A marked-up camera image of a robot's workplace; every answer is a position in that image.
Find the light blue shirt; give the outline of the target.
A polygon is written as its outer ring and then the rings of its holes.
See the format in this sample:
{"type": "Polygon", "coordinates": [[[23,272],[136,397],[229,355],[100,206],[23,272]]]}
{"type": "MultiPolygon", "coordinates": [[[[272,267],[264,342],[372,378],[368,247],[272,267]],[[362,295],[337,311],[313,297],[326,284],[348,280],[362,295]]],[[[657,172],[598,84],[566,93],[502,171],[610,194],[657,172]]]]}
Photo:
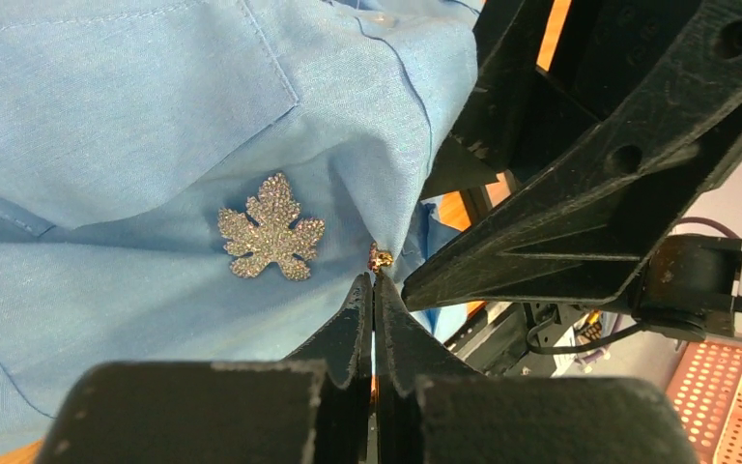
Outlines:
{"type": "Polygon", "coordinates": [[[480,1],[0,1],[0,455],[109,361],[284,357],[419,195],[476,75],[480,1]],[[283,173],[311,277],[232,274],[217,226],[283,173]]]}

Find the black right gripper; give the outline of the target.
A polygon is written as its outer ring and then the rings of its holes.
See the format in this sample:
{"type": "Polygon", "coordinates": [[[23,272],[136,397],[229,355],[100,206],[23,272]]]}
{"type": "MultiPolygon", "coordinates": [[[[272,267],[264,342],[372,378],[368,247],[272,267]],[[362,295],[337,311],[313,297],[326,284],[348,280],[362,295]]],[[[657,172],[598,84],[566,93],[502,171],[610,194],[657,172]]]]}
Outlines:
{"type": "MultiPolygon", "coordinates": [[[[575,78],[600,121],[409,275],[411,310],[616,299],[689,206],[742,160],[742,1],[599,1],[575,78]]],[[[631,298],[658,334],[733,334],[742,239],[667,237],[631,298]]]]}

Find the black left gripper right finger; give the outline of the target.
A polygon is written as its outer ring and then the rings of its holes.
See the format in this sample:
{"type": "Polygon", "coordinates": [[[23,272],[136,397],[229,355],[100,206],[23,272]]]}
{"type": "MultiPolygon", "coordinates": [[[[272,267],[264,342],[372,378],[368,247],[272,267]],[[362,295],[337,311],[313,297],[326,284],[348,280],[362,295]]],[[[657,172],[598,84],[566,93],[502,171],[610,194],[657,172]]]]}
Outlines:
{"type": "Polygon", "coordinates": [[[668,398],[631,377],[488,377],[374,284],[383,463],[694,463],[668,398]]]}

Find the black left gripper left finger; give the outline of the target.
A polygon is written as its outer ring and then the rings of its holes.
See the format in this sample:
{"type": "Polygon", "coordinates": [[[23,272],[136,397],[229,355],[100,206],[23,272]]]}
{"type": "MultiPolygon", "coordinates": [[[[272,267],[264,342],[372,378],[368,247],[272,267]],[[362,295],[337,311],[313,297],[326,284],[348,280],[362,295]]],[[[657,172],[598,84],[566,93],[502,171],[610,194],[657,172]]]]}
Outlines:
{"type": "Polygon", "coordinates": [[[71,388],[40,463],[361,463],[372,283],[276,362],[107,362],[71,388]]]}

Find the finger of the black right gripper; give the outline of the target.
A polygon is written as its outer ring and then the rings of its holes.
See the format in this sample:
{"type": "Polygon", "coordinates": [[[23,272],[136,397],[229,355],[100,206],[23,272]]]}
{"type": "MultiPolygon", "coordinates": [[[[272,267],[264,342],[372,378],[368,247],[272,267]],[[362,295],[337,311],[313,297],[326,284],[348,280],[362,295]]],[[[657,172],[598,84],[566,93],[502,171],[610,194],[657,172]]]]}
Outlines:
{"type": "Polygon", "coordinates": [[[558,157],[600,121],[581,101],[575,78],[602,11],[599,1],[572,1],[552,63],[537,61],[551,1],[488,1],[473,27],[477,80],[462,112],[442,142],[421,198],[494,182],[500,172],[534,173],[546,165],[530,153],[543,138],[558,157]]]}

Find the gold leaf brooch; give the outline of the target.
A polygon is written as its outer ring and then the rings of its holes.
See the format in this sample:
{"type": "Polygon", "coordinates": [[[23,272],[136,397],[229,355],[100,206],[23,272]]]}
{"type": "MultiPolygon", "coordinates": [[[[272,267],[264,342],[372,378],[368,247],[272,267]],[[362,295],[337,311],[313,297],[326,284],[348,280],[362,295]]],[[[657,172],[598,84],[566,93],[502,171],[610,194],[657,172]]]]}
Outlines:
{"type": "Polygon", "coordinates": [[[389,251],[380,249],[376,242],[371,244],[367,262],[371,273],[377,274],[382,269],[391,267],[393,263],[394,257],[389,251]]]}

